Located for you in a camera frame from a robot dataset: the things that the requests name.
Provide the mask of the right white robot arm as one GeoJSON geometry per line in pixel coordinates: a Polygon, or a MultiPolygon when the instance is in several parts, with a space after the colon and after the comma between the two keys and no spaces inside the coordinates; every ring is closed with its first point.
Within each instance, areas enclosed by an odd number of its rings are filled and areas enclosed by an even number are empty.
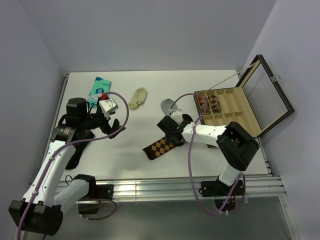
{"type": "Polygon", "coordinates": [[[168,143],[201,143],[220,149],[227,165],[218,176],[217,191],[229,194],[234,188],[238,176],[247,170],[260,146],[238,122],[212,126],[196,124],[183,120],[177,123],[170,116],[165,116],[158,124],[165,133],[168,143]]]}

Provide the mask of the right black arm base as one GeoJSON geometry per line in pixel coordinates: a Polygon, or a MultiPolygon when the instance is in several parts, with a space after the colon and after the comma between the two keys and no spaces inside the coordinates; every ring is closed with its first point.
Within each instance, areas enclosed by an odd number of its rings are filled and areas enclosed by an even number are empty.
{"type": "MultiPolygon", "coordinates": [[[[210,180],[210,181],[202,181],[201,187],[198,190],[198,193],[203,197],[226,197],[232,186],[227,186],[219,180],[210,180]]],[[[242,180],[239,180],[231,193],[229,200],[227,201],[225,207],[223,208],[223,212],[232,211],[237,206],[236,197],[244,196],[245,187],[242,180]]]]}

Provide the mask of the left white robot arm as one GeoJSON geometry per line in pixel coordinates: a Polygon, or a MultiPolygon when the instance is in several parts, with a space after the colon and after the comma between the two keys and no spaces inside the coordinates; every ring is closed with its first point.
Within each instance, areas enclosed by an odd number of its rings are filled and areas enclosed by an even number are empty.
{"type": "Polygon", "coordinates": [[[33,232],[44,236],[55,235],[65,213],[79,200],[96,197],[98,188],[94,176],[78,174],[60,193],[56,193],[65,170],[75,167],[84,148],[95,141],[92,130],[99,128],[106,138],[114,138],[125,129],[111,115],[118,109],[115,100],[106,93],[97,100],[96,111],[91,112],[85,98],[68,100],[64,114],[53,129],[48,152],[33,183],[21,200],[13,200],[8,211],[21,233],[33,232]]]}

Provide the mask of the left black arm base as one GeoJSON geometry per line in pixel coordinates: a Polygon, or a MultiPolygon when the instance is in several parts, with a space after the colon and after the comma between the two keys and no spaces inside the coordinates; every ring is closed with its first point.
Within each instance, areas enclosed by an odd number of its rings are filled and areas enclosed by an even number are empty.
{"type": "Polygon", "coordinates": [[[101,206],[101,201],[93,201],[90,203],[82,203],[92,199],[113,199],[114,185],[113,184],[98,184],[96,185],[95,192],[92,195],[82,197],[81,203],[78,204],[78,212],[81,215],[96,215],[101,206]]]}

